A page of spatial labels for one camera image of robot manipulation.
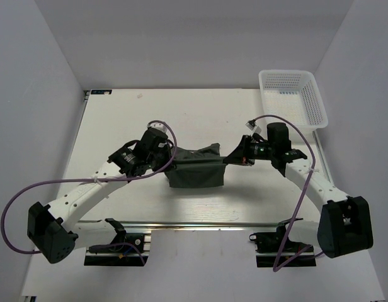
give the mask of perforated basket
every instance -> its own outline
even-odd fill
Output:
[[[314,76],[303,70],[262,70],[258,74],[264,114],[278,115],[311,133],[328,124]],[[267,123],[277,119],[267,119]]]

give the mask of gray wall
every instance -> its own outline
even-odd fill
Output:
[[[0,216],[12,195],[61,177],[83,108],[83,92],[33,0],[0,0]],[[10,239],[31,249],[28,207],[53,197],[37,189],[10,210]],[[0,301],[17,301],[29,256],[10,251],[0,234]]]
[[[352,0],[36,0],[85,89],[258,87],[314,72]]]
[[[355,0],[316,79],[324,151],[336,184],[370,203],[370,255],[388,301],[388,0]]]

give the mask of purple cable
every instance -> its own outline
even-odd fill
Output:
[[[41,251],[39,250],[20,250],[18,249],[17,247],[15,247],[8,239],[8,236],[6,235],[6,231],[5,231],[5,218],[6,218],[6,214],[8,213],[8,210],[9,210],[9,207],[13,204],[13,202],[19,197],[21,196],[24,192],[26,191],[29,191],[30,189],[33,189],[34,187],[40,187],[40,186],[44,186],[46,184],[62,184],[62,183],[66,183],[66,182],[86,182],[86,183],[92,183],[92,182],[96,182],[96,181],[100,181],[100,182],[115,182],[115,181],[138,181],[140,179],[145,179],[145,178],[150,178],[152,176],[155,176],[156,174],[162,172],[164,169],[166,169],[167,167],[169,167],[169,165],[171,165],[174,157],[176,156],[176,153],[177,153],[177,138],[176,138],[176,135],[174,134],[173,130],[170,128],[170,126],[168,124],[166,124],[164,121],[159,121],[159,120],[154,120],[154,121],[151,121],[149,122],[149,125],[150,124],[153,124],[153,123],[160,123],[162,125],[164,125],[170,132],[171,136],[173,137],[173,143],[174,143],[174,150],[173,150],[173,153],[171,155],[171,158],[169,159],[169,161],[167,163],[165,163],[165,165],[163,167],[161,167],[159,170],[153,172],[153,173],[150,173],[148,175],[144,175],[144,176],[137,176],[137,177],[123,177],[123,178],[97,178],[96,179],[93,179],[93,178],[75,178],[75,179],[55,179],[55,180],[52,180],[52,181],[42,181],[42,182],[36,182],[35,184],[31,184],[30,186],[27,186],[27,187],[24,187],[22,190],[20,190],[19,192],[17,192],[9,201],[8,203],[6,204],[4,210],[3,210],[3,213],[1,215],[1,235],[3,236],[3,240],[5,242],[5,244],[11,249],[13,250],[14,252],[17,252],[19,254],[23,254],[23,255],[34,255],[34,254],[40,254]]]
[[[302,132],[300,132],[300,130],[294,125],[292,124],[290,121],[286,120],[285,118],[281,118],[280,116],[277,116],[277,115],[261,115],[257,118],[255,118],[253,121],[256,121],[256,120],[259,120],[261,118],[278,118],[279,120],[282,120],[284,122],[286,122],[287,124],[289,124],[299,135],[300,137],[303,139],[303,141],[305,142],[307,148],[309,149],[311,155],[312,155],[312,166],[311,166],[311,169],[310,169],[310,172],[309,172],[309,175],[307,176],[306,178],[306,181],[305,181],[305,184],[303,186],[303,189],[302,189],[302,193],[300,194],[300,197],[299,197],[299,200],[296,204],[296,207],[295,207],[295,211],[294,211],[294,214],[292,215],[291,219],[290,219],[290,222],[288,224],[288,227],[287,227],[287,231],[285,232],[283,238],[282,238],[282,241],[281,241],[281,245],[280,245],[280,248],[278,249],[278,253],[277,253],[277,257],[275,258],[275,261],[274,261],[274,265],[272,267],[272,270],[273,272],[278,272],[281,268],[283,268],[285,265],[287,265],[289,262],[291,262],[292,260],[294,260],[297,256],[299,256],[301,253],[305,252],[307,249],[309,249],[311,247],[311,245],[308,245],[306,247],[304,247],[302,250],[298,251],[295,255],[293,255],[291,258],[287,259],[286,261],[284,261],[283,263],[281,263],[279,266],[278,263],[279,263],[279,260],[281,258],[281,254],[282,254],[282,251],[283,251],[283,248],[285,246],[285,243],[287,242],[288,240],[288,236],[289,236],[289,232],[290,230],[292,229],[292,226],[294,225],[294,222],[295,222],[295,219],[296,219],[296,216],[297,216],[297,213],[299,212],[299,209],[300,209],[300,206],[303,202],[303,199],[306,195],[306,191],[307,191],[307,187],[310,183],[310,179],[312,178],[312,174],[313,174],[313,170],[314,170],[314,167],[316,166],[316,156],[314,155],[314,152],[313,152],[313,149],[312,147],[310,146],[309,142],[307,141],[306,137],[302,134]]]
[[[137,249],[137,247],[134,245],[134,244],[131,244],[131,243],[128,243],[128,242],[118,242],[118,243],[111,243],[111,244],[99,244],[99,245],[93,245],[92,248],[96,248],[96,249],[107,249],[109,247],[117,247],[119,245],[128,245],[131,249],[134,249],[138,256],[140,257],[141,261],[142,261],[142,264],[145,265],[145,259],[143,258],[142,254],[139,252],[139,250]]]

